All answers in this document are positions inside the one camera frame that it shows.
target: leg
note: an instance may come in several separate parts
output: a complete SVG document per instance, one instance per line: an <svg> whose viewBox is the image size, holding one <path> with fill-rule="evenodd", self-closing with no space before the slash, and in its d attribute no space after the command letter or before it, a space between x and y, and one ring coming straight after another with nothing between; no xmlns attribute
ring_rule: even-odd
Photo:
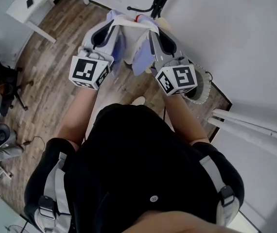
<svg viewBox="0 0 277 233"><path fill-rule="evenodd" d="M27 21L25 23L28 27L30 27L32 30L34 30L35 32L37 32L38 34L40 34L41 36L45 37L46 39L50 40L52 43L56 42L56 39L54 39L51 35L47 34L46 32L44 32L42 29L38 28L35 24L33 24L30 21Z"/></svg>
<svg viewBox="0 0 277 233"><path fill-rule="evenodd" d="M18 86L17 86L17 90L23 88L24 86L27 86L28 84L30 84L31 86L33 86L33 85L34 85L34 81L31 80L31 81L28 81L27 83L23 83L23 84L18 85Z"/></svg>
<svg viewBox="0 0 277 233"><path fill-rule="evenodd" d="M48 2L49 2L49 4L51 4L51 5L52 5L52 7L54 7L54 6L55 6L55 3L54 3L52 0L48 0Z"/></svg>
<svg viewBox="0 0 277 233"><path fill-rule="evenodd" d="M24 109L24 111L27 111L28 110L28 107L27 106L24 106L19 94L17 93L17 91L14 92L14 96L17 98L19 104L22 106L22 108Z"/></svg>

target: person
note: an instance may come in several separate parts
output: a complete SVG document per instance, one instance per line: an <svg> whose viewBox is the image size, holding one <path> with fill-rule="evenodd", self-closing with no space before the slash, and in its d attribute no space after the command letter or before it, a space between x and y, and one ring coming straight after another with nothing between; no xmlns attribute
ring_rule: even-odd
<svg viewBox="0 0 277 233"><path fill-rule="evenodd" d="M163 95L175 132L140 97L102 109L83 142L96 97L97 91L81 88L56 138L48 141L25 190L24 212L32 224L62 152L69 232L232 232L215 225L220 199L199 161L211 157L240 206L242 179L210 144L180 95Z"/></svg>

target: black stand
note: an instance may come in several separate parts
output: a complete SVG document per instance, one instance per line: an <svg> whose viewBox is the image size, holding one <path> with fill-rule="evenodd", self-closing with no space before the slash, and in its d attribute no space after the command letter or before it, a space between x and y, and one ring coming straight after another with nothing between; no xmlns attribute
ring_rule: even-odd
<svg viewBox="0 0 277 233"><path fill-rule="evenodd" d="M160 13L163 9L163 6L166 4L167 0L154 0L152 6L148 9L148 10L140 10L140 9L135 9L132 7L127 7L127 10L133 10L133 11L137 11L137 12L150 12L151 13L151 17L153 19L155 19L156 17L160 17Z"/></svg>
<svg viewBox="0 0 277 233"><path fill-rule="evenodd" d="M19 94L17 93L18 90L22 89L23 87L27 86L27 85L30 85L30 86L33 86L34 85L34 81L31 80L31 81L28 81L26 83L23 83L23 84L20 84L17 86L17 89L14 91L14 96L17 98L17 101L18 103L22 106L23 110L24 111L27 111L28 110L28 107L25 106L21 100L21 97L19 96Z"/></svg>

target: table leg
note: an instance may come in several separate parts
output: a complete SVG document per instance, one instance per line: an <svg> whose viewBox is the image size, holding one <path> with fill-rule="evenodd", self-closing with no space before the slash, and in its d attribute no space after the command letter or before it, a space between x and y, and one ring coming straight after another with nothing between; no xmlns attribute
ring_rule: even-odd
<svg viewBox="0 0 277 233"><path fill-rule="evenodd" d="M4 169L0 166L0 175L1 175L1 174L5 174L5 175L8 177L8 179L10 179L10 180L12 179L12 178L11 178L11 175L10 175L9 173L7 173L6 170L4 170Z"/></svg>
<svg viewBox="0 0 277 233"><path fill-rule="evenodd" d="M48 2L49 2L49 4L51 4L51 5L52 5L52 7L54 7L54 6L55 6L55 3L54 3L52 0L48 0Z"/></svg>
<svg viewBox="0 0 277 233"><path fill-rule="evenodd" d="M35 24L33 24L30 21L27 21L25 23L28 27L30 27L32 30L34 30L35 32L37 32L38 34L40 34L41 36L45 37L46 39L50 40L52 43L56 42L56 39L54 39L51 35L49 35L48 33L44 32L42 29L40 29L39 27L37 27Z"/></svg>

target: backpack strap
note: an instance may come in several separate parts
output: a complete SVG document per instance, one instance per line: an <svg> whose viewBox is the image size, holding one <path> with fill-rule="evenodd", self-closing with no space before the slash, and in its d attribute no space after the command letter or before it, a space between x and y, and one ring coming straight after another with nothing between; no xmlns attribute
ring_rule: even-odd
<svg viewBox="0 0 277 233"><path fill-rule="evenodd" d="M216 224L228 225L238 213L240 203L229 185L223 182L220 171L210 156L200 161L202 167L210 176L214 187L219 195L219 203L216 210Z"/></svg>
<svg viewBox="0 0 277 233"><path fill-rule="evenodd" d="M35 212L36 224L45 233L67 233L70 229L71 215L64 188L65 172L62 171L66 157L60 153L57 164L47 177L44 195L40 197Z"/></svg>

